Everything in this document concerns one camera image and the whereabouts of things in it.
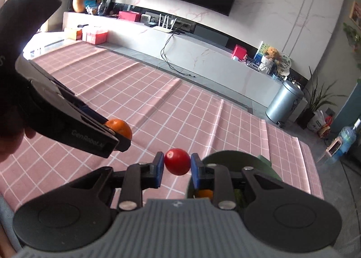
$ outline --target white plastic bag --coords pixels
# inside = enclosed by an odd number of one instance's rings
[[[317,110],[314,117],[307,124],[307,127],[309,130],[316,133],[325,124],[326,121],[324,120],[324,113],[322,110]]]

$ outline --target checkered tablecloth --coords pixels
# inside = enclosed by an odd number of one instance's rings
[[[107,118],[126,120],[133,130],[128,151],[104,159],[37,135],[0,164],[0,192],[13,209],[102,166],[125,170],[151,162],[172,147],[201,158],[220,150],[263,155],[284,182],[322,198],[307,145],[237,105],[160,70],[85,42],[35,59],[79,98]],[[190,173],[164,170],[160,189],[148,198],[184,198]]]

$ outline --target finger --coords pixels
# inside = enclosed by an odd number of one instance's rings
[[[9,156],[10,154],[8,153],[0,153],[0,162],[7,160]]]
[[[20,147],[24,138],[24,131],[11,137],[0,138],[0,153],[13,154]]]
[[[28,137],[29,139],[32,139],[32,138],[34,138],[35,136],[36,136],[36,132],[32,129],[32,128],[30,128],[30,127],[26,127],[25,128],[25,135],[26,135],[26,137]]]

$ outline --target silver trash can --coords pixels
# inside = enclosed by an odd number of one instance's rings
[[[303,92],[296,85],[289,81],[284,81],[270,106],[267,108],[266,115],[272,122],[283,126],[303,96]]]

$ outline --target orange fruit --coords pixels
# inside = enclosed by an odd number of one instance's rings
[[[111,128],[114,132],[126,137],[129,140],[133,138],[133,132],[130,126],[120,119],[112,119],[105,123],[108,128]]]
[[[209,198],[213,200],[213,191],[212,190],[198,190],[196,194],[197,198]]]

